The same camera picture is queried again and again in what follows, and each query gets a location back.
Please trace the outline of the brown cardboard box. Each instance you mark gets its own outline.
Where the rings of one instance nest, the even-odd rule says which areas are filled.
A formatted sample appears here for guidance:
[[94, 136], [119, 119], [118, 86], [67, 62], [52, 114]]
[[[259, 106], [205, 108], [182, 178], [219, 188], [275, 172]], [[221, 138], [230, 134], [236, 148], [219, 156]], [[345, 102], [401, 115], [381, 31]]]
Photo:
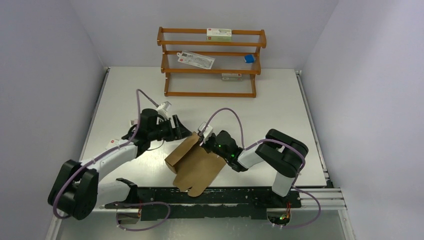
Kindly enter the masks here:
[[164, 160], [175, 174], [172, 184], [193, 198], [199, 197], [227, 165], [222, 157], [207, 153], [198, 143], [199, 139], [193, 132]]

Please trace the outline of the orange wooden shelf rack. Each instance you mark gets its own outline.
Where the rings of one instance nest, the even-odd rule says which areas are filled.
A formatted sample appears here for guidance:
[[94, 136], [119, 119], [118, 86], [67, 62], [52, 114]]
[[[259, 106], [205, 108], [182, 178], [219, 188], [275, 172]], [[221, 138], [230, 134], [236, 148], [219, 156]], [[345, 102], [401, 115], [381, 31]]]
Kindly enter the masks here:
[[[267, 47], [265, 30], [226, 29], [225, 36], [211, 36], [212, 28], [159, 27], [156, 43], [161, 47], [160, 71], [165, 75], [166, 97], [255, 98], [256, 77], [261, 74], [261, 50]], [[224, 75], [248, 77], [249, 92], [172, 91], [172, 75]]]

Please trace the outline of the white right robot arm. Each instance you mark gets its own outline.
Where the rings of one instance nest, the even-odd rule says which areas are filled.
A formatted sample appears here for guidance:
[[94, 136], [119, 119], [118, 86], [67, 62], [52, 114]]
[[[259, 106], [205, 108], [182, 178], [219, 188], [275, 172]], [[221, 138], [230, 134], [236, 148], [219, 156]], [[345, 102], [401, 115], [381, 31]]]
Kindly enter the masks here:
[[259, 163], [267, 163], [276, 171], [271, 186], [270, 202], [282, 207], [289, 200], [289, 192], [306, 164], [309, 148], [301, 141], [276, 129], [270, 129], [264, 139], [247, 148], [237, 145], [231, 135], [222, 130], [218, 134], [199, 133], [200, 146], [207, 153], [223, 158], [236, 172], [245, 172]]

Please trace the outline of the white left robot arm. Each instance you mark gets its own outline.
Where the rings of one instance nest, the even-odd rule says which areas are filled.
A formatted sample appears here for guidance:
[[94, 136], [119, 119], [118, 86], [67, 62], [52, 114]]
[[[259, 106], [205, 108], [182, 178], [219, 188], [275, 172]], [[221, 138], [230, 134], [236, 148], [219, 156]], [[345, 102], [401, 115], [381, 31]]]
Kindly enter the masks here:
[[139, 114], [137, 123], [127, 134], [105, 152], [83, 160], [66, 161], [60, 168], [47, 202], [53, 213], [65, 213], [65, 218], [82, 220], [94, 208], [116, 203], [132, 208], [139, 202], [138, 186], [125, 179], [117, 178], [104, 183], [102, 179], [121, 165], [140, 157], [151, 142], [172, 142], [191, 136], [177, 115], [166, 119], [157, 110], [146, 108]]

